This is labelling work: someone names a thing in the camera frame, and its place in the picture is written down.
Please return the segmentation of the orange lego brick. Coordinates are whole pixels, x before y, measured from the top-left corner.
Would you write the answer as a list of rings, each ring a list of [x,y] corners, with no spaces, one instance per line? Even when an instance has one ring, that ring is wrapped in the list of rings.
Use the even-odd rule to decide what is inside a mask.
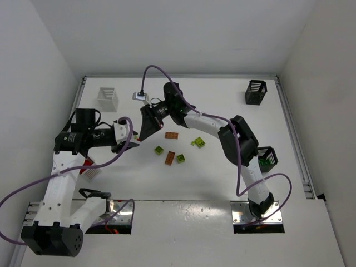
[[[179,138],[179,133],[178,132],[165,132],[165,138],[177,140]]]
[[[169,151],[166,156],[165,165],[171,166],[174,161],[174,157],[175,157],[175,153],[172,151]]]

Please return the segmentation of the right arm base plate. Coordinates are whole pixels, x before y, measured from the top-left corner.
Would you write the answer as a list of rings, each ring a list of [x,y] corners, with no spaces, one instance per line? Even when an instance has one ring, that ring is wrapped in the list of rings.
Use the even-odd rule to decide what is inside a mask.
[[[250,212],[249,204],[247,201],[231,202],[231,214],[234,225],[250,224],[258,221],[258,224],[282,224],[283,218],[279,209],[278,201],[275,201],[271,207],[262,214],[261,219],[257,219]]]

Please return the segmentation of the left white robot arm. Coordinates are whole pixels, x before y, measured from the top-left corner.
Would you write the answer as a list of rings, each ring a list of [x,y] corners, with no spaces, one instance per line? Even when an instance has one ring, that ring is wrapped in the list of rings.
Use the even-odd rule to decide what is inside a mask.
[[[89,228],[111,221],[126,205],[134,203],[129,199],[115,209],[109,192],[90,191],[85,203],[71,213],[81,170],[104,168],[128,148],[137,146],[131,142],[134,126],[130,118],[119,118],[108,128],[99,128],[100,119],[98,110],[77,108],[55,138],[52,172],[44,199],[32,225],[24,226],[21,232],[22,240],[36,255],[77,256]],[[116,156],[104,164],[85,165],[93,147],[110,147]],[[102,215],[109,217],[101,222]]]

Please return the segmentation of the lime square lego brick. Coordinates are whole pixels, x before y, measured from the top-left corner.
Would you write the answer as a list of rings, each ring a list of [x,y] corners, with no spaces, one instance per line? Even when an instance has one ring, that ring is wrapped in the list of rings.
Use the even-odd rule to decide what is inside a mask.
[[[176,159],[179,164],[185,162],[185,156],[183,154],[177,155]]]

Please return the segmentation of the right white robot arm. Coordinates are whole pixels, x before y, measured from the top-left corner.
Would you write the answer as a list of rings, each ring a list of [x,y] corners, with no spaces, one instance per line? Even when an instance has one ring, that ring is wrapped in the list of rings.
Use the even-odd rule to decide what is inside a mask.
[[[179,84],[164,84],[164,100],[141,107],[142,124],[139,139],[147,139],[160,131],[163,120],[169,116],[178,126],[195,129],[216,137],[225,157],[238,168],[238,182],[244,182],[249,209],[261,218],[274,202],[273,194],[262,181],[258,161],[258,140],[243,117],[236,115],[230,120],[215,115],[199,113],[195,106],[183,98]]]

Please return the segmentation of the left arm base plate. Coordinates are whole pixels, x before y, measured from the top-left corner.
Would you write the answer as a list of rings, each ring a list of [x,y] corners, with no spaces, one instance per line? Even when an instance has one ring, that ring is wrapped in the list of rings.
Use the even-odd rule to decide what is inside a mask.
[[[107,225],[131,225],[134,219],[135,201],[113,201],[110,204],[109,212],[100,215],[92,226]]]

